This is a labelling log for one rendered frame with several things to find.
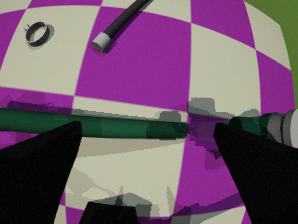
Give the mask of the grey metal ring band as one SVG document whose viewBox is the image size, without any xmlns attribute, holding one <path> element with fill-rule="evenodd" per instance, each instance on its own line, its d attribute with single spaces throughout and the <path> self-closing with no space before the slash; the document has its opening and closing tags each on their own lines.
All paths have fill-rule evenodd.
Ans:
<svg viewBox="0 0 298 224">
<path fill-rule="evenodd" d="M 49 27 L 47 26 L 47 23 L 44 22 L 36 22 L 31 24 L 31 26 L 29 26 L 29 24 L 27 23 L 28 28 L 24 28 L 25 30 L 25 41 L 28 41 L 29 45 L 32 45 L 32 47 L 39 47 L 39 45 L 43 44 L 44 41 L 47 41 L 48 37 L 49 37 Z M 40 39 L 37 40 L 33 40 L 33 41 L 29 41 L 29 39 L 31 39 L 31 35 L 33 34 L 33 31 L 36 31 L 37 28 L 40 27 L 45 27 L 45 31 L 44 34 L 40 36 Z"/>
</svg>

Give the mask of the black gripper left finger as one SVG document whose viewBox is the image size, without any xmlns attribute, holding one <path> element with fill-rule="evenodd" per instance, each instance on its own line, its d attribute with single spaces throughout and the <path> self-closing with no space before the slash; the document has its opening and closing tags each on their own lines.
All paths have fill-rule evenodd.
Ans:
<svg viewBox="0 0 298 224">
<path fill-rule="evenodd" d="M 9 224 L 55 224 L 81 140 L 74 120 L 0 149 L 0 212 Z"/>
</svg>

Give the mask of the grey metal post with cap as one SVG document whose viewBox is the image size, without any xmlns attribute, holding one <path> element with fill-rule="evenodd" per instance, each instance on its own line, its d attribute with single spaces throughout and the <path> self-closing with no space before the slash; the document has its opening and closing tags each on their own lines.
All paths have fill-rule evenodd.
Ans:
<svg viewBox="0 0 298 224">
<path fill-rule="evenodd" d="M 274 113 L 267 123 L 267 135 L 273 141 L 298 148 L 298 109 L 282 115 Z"/>
</svg>

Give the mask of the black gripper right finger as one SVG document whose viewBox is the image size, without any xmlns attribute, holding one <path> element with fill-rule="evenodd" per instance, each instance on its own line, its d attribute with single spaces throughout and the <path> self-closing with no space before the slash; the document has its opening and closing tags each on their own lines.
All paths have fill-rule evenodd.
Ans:
<svg viewBox="0 0 298 224">
<path fill-rule="evenodd" d="M 251 224 L 281 224 L 298 197 L 298 148 L 223 123 L 213 136 Z"/>
</svg>

